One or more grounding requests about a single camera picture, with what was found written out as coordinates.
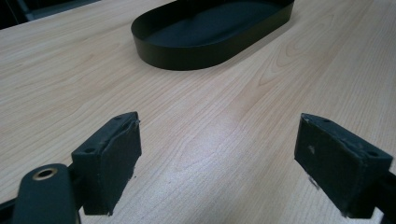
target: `wooden table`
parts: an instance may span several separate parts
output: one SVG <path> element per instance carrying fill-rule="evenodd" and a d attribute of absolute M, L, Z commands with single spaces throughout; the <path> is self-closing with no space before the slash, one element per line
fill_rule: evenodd
<path fill-rule="evenodd" d="M 396 156 L 396 2 L 296 0 L 286 25 L 189 72 L 136 53 L 132 21 L 168 2 L 104 0 L 0 32 L 0 202 L 138 111 L 136 178 L 113 217 L 83 223 L 378 223 L 341 217 L 293 150 L 305 112 Z"/>

